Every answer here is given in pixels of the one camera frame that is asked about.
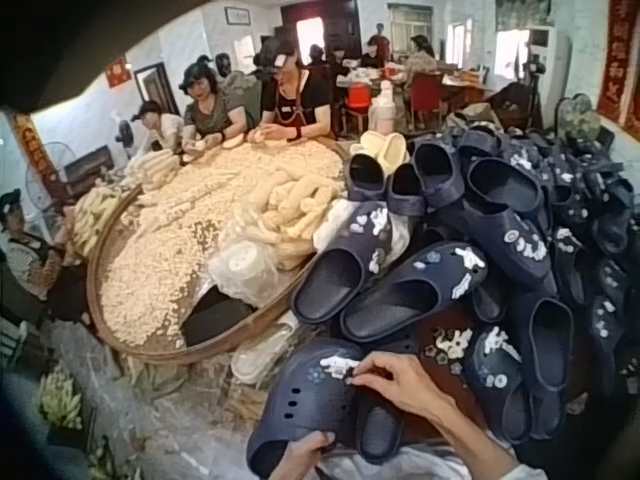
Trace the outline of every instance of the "red chair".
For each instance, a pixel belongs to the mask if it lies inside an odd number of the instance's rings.
[[[347,114],[358,121],[358,136],[364,133],[364,121],[371,106],[371,88],[364,83],[354,83],[349,87],[347,101],[342,110],[342,130],[347,133]]]
[[[446,107],[442,102],[442,77],[442,74],[431,73],[414,75],[410,92],[411,125],[414,130],[416,129],[416,112],[427,114],[438,112],[438,128],[442,125],[443,110]]]

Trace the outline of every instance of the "doorway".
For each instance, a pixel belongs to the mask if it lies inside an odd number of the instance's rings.
[[[164,63],[156,63],[133,72],[142,100],[155,100],[165,113],[180,115],[178,105],[169,86]]]
[[[318,45],[324,50],[324,23],[322,18],[315,17],[299,21],[296,23],[296,32],[302,62],[308,65],[311,62],[311,57],[309,57],[311,45]]]

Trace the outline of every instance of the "wall-mounted fan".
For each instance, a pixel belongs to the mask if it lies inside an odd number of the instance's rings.
[[[126,120],[120,120],[118,122],[118,135],[116,135],[115,140],[122,144],[124,151],[127,154],[127,158],[131,158],[129,149],[133,147],[133,130],[131,129],[131,124]]]

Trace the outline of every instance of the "curtain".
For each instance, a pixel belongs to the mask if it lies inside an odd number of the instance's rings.
[[[496,0],[496,30],[520,30],[548,25],[551,0]]]

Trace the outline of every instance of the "picture frame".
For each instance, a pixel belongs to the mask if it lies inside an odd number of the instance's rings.
[[[251,26],[251,12],[248,8],[224,7],[227,25]]]

